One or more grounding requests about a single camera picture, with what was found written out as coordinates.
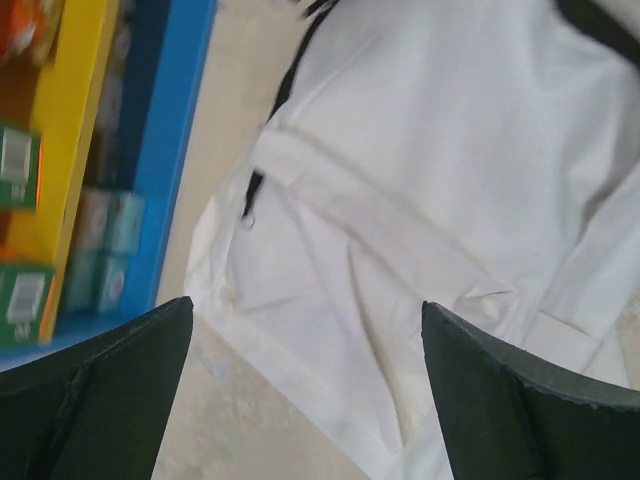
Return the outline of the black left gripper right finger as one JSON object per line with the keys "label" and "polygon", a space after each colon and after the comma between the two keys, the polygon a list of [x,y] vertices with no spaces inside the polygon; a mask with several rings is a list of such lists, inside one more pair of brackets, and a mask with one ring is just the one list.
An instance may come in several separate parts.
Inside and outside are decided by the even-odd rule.
{"label": "black left gripper right finger", "polygon": [[425,364],[456,479],[636,479],[639,394],[422,306]]}

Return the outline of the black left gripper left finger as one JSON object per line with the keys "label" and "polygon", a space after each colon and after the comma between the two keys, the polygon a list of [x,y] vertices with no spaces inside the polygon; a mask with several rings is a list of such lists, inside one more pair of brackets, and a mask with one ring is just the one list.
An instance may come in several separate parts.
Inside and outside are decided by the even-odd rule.
{"label": "black left gripper left finger", "polygon": [[192,331],[176,298],[2,372],[2,478],[150,478]]}

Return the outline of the beige canvas backpack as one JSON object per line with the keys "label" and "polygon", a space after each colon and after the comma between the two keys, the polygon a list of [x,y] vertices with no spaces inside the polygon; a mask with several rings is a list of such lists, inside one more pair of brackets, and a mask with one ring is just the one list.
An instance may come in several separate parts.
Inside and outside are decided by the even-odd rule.
{"label": "beige canvas backpack", "polygon": [[599,1],[339,1],[211,198],[185,291],[372,479],[451,475],[435,302],[634,385],[639,34]]}

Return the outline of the light blue box left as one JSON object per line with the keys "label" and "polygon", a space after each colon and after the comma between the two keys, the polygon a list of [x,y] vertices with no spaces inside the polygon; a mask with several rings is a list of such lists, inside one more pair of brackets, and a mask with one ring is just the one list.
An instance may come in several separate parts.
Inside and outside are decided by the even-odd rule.
{"label": "light blue box left", "polygon": [[102,251],[77,251],[69,258],[63,282],[63,312],[107,314],[119,309],[129,259]]}

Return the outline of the light blue box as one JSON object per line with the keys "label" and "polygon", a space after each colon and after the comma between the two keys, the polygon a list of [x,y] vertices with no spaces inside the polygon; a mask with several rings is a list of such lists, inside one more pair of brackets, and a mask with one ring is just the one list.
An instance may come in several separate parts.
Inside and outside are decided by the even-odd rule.
{"label": "light blue box", "polygon": [[146,201],[123,190],[85,187],[74,223],[74,250],[135,254],[140,245]]}
{"label": "light blue box", "polygon": [[63,282],[63,312],[107,314],[119,309],[129,259],[102,251],[77,251],[69,258]]}

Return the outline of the green box lower left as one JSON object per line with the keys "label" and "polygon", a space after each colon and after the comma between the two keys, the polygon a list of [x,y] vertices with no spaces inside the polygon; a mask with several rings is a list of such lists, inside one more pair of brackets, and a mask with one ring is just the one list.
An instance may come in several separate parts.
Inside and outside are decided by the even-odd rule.
{"label": "green box lower left", "polygon": [[29,263],[1,264],[1,348],[37,343],[55,269]]}

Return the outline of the green box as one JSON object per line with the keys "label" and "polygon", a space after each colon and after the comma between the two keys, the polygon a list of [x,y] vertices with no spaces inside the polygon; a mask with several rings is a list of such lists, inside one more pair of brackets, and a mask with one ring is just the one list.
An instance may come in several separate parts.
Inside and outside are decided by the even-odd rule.
{"label": "green box", "polygon": [[1,348],[37,343],[55,269],[29,263],[1,264]]}
{"label": "green box", "polygon": [[42,139],[39,134],[1,124],[1,208],[38,208]]}

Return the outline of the light blue box right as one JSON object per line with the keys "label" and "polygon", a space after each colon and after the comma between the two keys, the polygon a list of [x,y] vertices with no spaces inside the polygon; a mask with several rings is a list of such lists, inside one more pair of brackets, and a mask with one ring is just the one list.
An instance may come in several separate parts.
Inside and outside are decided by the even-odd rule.
{"label": "light blue box right", "polygon": [[74,250],[135,254],[140,245],[146,201],[123,190],[85,187],[74,223]]}

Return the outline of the green box lower middle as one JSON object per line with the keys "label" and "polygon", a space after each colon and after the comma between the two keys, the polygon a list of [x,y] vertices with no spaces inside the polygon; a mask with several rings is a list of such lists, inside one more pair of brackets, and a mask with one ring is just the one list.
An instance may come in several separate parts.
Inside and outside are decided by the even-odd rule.
{"label": "green box lower middle", "polygon": [[1,124],[1,208],[38,208],[42,139],[39,134]]}

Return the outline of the blue colourful shelf unit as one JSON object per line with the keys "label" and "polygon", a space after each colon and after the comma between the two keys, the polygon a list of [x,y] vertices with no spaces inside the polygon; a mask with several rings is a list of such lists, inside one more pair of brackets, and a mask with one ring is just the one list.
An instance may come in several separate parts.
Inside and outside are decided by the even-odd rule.
{"label": "blue colourful shelf unit", "polygon": [[[63,269],[117,19],[114,1],[68,1],[52,59],[40,69],[1,68],[1,118],[42,135],[40,203],[17,212],[6,244]],[[116,183],[146,200],[139,251],[119,308],[104,315],[55,313],[45,344],[8,348],[3,369],[33,361],[124,324],[156,302],[216,5],[139,1],[125,71]]]}

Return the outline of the orange yellow snack packets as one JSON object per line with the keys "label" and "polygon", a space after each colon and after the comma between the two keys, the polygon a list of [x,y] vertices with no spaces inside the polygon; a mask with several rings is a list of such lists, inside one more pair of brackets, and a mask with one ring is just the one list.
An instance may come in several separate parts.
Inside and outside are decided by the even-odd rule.
{"label": "orange yellow snack packets", "polygon": [[29,57],[44,64],[56,39],[64,9],[59,0],[1,0],[1,63]]}

